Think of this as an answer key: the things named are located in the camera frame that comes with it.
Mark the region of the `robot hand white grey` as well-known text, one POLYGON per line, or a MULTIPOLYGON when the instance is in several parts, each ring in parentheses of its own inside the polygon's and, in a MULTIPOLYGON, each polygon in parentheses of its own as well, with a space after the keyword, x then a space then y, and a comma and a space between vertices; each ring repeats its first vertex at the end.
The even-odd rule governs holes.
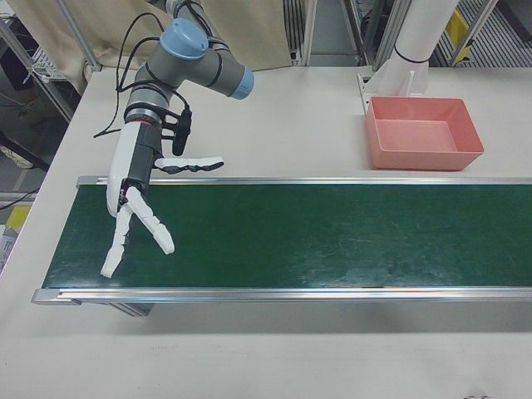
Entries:
POLYGON ((223 164, 224 160, 219 156, 199 159, 164 157, 160 127, 141 121, 126 123, 120 131, 107 178, 106 204, 110 215, 116 218, 116 229, 101 275, 111 278, 118 268, 132 216, 147 228, 165 254, 175 251, 170 232, 145 202, 144 194, 153 169, 177 174, 183 170, 211 171, 223 164))

